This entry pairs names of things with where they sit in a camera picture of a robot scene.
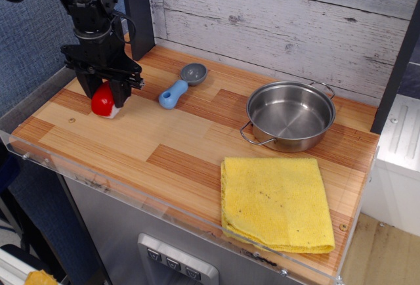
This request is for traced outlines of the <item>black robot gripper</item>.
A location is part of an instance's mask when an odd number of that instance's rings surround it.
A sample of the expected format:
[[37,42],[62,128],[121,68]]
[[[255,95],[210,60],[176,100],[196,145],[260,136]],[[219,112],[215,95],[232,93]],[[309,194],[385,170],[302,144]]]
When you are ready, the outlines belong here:
[[131,87],[144,86],[142,68],[126,55],[124,42],[114,34],[101,40],[81,39],[78,45],[63,45],[60,50],[90,99],[104,79],[111,80],[115,107],[122,108],[131,96]]

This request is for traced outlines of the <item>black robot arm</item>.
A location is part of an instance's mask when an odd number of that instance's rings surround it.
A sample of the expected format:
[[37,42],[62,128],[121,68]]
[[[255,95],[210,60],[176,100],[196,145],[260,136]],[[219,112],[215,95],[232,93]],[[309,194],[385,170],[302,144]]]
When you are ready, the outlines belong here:
[[[23,0],[7,0],[19,3]],[[122,108],[132,89],[141,89],[141,67],[125,53],[121,21],[126,15],[117,11],[118,0],[60,0],[73,21],[77,45],[63,45],[66,66],[75,71],[78,82],[93,98],[104,80],[116,108]]]

